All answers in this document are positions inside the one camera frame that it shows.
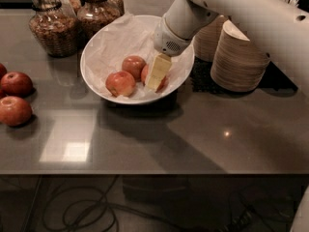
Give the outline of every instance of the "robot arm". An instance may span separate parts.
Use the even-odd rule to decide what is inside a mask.
[[[154,32],[154,48],[180,55],[218,15],[228,16],[309,94],[309,14],[281,0],[175,0]]]

